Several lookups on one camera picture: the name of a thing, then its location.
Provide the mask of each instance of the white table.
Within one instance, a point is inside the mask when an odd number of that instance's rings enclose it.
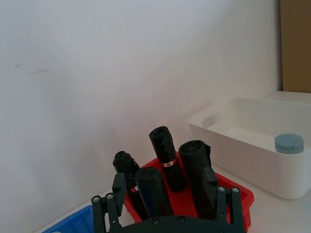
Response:
[[[305,196],[297,200],[284,200],[270,194],[253,184],[238,178],[230,172],[213,165],[216,172],[233,180],[234,182],[250,189],[255,195],[255,202],[251,206],[252,225],[249,228],[249,233],[309,233],[311,232],[311,191]],[[105,196],[111,190],[102,193]],[[59,218],[44,228],[36,231],[41,233],[48,227],[56,224],[66,216],[75,211],[90,205],[90,201],[67,215]],[[126,226],[134,223],[132,217],[128,214],[125,207],[123,208],[122,216],[119,218],[120,224]]]

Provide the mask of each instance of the blue plastic container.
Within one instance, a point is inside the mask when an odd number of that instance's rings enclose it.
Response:
[[[92,206],[77,211],[43,233],[94,233]]]

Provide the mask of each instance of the brown cardboard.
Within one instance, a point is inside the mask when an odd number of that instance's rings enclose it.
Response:
[[[311,92],[311,0],[281,0],[283,90]]]

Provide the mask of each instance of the red plastic tray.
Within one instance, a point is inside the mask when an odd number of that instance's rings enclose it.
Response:
[[[144,165],[144,167],[147,166],[153,166],[158,168],[160,171],[161,166],[158,161],[158,159],[154,159],[151,162],[147,163]],[[226,177],[223,177],[222,175],[219,175],[218,173],[215,173],[216,177],[218,179],[218,185],[224,186],[226,188],[232,188],[232,187],[238,187],[241,191],[241,200],[242,200],[242,211],[243,211],[243,219],[244,219],[244,227],[247,230],[250,225],[251,225],[251,217],[250,217],[250,212],[249,208],[254,202],[254,194],[248,190],[247,188],[242,187],[241,185],[238,185],[237,183],[227,179]],[[175,215],[184,215],[184,216],[190,216],[190,217],[197,217],[196,210],[194,208],[194,204],[192,201],[192,195],[191,195],[191,189],[189,184],[187,187],[179,192],[179,193],[174,193],[171,192],[170,189],[167,186],[167,191],[170,196],[170,201],[172,208],[174,210]],[[135,222],[141,222],[141,218],[133,208],[130,199],[128,198],[127,194],[125,197],[125,202],[124,202],[125,208],[127,211],[130,213],[130,215],[133,217]],[[229,222],[230,215],[229,212],[227,212],[227,221]]]

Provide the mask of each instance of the gray bottle cap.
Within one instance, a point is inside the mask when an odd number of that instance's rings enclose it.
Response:
[[[293,133],[280,134],[275,138],[276,151],[283,154],[302,153],[303,144],[303,138]]]

